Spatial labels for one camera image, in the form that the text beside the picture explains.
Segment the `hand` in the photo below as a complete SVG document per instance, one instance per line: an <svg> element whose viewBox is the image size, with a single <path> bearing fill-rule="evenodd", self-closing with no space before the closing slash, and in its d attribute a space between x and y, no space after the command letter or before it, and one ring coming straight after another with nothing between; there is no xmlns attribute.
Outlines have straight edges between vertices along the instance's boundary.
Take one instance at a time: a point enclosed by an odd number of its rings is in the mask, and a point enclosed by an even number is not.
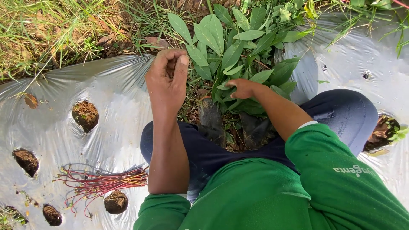
<svg viewBox="0 0 409 230"><path fill-rule="evenodd" d="M154 119L177 116L186 97L187 65L185 50L160 51L145 75Z"/></svg>
<svg viewBox="0 0 409 230"><path fill-rule="evenodd" d="M237 91L230 95L231 98L247 99L249 97L254 97L254 92L263 87L267 87L260 83L249 81L246 79L235 79L228 81L225 86L227 87L237 87Z"/></svg>

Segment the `syngenta logo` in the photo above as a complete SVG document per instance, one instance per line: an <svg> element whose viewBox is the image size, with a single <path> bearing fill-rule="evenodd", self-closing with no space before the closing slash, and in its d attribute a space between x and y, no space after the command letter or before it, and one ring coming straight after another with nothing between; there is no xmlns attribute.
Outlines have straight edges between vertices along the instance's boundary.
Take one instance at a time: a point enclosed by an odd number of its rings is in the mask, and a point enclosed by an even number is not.
<svg viewBox="0 0 409 230"><path fill-rule="evenodd" d="M369 168L364 169L359 167L359 165L353 165L352 168L334 168L334 170L335 172L355 173L357 177L360 177L361 173L369 173L376 176L376 174L372 172Z"/></svg>

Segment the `green sweatshirt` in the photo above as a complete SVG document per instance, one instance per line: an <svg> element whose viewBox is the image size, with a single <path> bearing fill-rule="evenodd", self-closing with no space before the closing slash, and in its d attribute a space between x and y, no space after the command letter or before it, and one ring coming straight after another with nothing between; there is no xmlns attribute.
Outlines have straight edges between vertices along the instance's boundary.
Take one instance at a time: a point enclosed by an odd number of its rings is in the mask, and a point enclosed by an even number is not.
<svg viewBox="0 0 409 230"><path fill-rule="evenodd" d="M409 230L408 211L328 126L298 129L285 153L301 176L272 160L232 162L192 206L148 195L134 230Z"/></svg>

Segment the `black boot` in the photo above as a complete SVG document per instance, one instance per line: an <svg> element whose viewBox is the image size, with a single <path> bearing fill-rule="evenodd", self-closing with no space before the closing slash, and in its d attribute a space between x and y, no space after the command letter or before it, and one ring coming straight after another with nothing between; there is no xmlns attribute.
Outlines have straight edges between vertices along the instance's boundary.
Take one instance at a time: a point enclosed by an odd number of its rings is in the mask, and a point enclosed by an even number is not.
<svg viewBox="0 0 409 230"><path fill-rule="evenodd" d="M196 125L198 131L208 140L225 148L226 133L223 128L222 115L220 109L213 103L210 97L205 97L200 101L199 120L200 124Z"/></svg>
<svg viewBox="0 0 409 230"><path fill-rule="evenodd" d="M240 113L239 116L243 127L244 144L248 149L259 149L279 137L268 117L262 119L247 113Z"/></svg>

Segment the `dark blue pants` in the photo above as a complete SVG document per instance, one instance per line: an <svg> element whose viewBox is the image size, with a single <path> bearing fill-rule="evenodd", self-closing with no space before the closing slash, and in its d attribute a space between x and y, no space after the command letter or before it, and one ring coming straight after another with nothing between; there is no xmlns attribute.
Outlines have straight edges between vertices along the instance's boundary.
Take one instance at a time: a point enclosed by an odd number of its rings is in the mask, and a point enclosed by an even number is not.
<svg viewBox="0 0 409 230"><path fill-rule="evenodd" d="M355 156L363 149L378 121L375 106L364 95L352 90L325 91L300 107L317 122L328 125ZM276 138L258 150L231 153L202 136L196 126L185 122L178 124L189 159L188 199L191 202L217 170L238 158L267 158L296 171L294 164L285 155L282 138ZM148 163L151 162L152 149L153 122L150 122L141 137L141 152Z"/></svg>

